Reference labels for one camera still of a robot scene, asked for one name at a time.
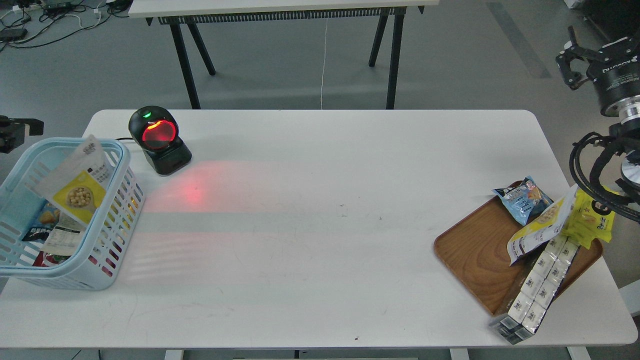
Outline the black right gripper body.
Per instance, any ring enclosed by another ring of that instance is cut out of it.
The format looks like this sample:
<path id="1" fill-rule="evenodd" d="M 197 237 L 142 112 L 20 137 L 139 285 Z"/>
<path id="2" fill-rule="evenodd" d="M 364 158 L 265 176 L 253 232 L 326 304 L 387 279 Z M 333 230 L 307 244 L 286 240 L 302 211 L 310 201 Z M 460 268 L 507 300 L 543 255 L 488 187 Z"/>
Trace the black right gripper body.
<path id="1" fill-rule="evenodd" d="M 586 76 L 592 80 L 602 116 L 617 117 L 618 103 L 640 93 L 639 39 L 620 38 L 598 53 L 609 60 L 590 60 Z"/>

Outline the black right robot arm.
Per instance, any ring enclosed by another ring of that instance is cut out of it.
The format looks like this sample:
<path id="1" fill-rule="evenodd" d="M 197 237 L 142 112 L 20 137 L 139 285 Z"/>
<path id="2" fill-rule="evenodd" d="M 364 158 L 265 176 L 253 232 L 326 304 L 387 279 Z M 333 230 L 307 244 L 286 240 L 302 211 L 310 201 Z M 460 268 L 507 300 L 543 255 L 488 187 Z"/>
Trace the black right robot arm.
<path id="1" fill-rule="evenodd" d="M 574 142 L 569 170 L 574 182 L 596 202 L 635 223 L 639 214 L 640 62 L 639 34 L 601 48 L 578 44 L 573 27 L 555 57 L 562 80 L 573 91 L 591 84 L 599 112 L 614 123 L 607 134 L 587 133 Z"/>

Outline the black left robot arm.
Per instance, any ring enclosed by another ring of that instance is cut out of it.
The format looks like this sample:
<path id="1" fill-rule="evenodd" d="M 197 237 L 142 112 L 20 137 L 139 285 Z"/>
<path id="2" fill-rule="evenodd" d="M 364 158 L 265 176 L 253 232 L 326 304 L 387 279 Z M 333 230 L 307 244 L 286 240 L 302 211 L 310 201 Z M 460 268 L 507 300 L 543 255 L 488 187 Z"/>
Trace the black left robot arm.
<path id="1" fill-rule="evenodd" d="M 25 143 L 27 136 L 41 136 L 44 122 L 36 118 L 10 118 L 0 116 L 0 152 L 11 153 Z"/>

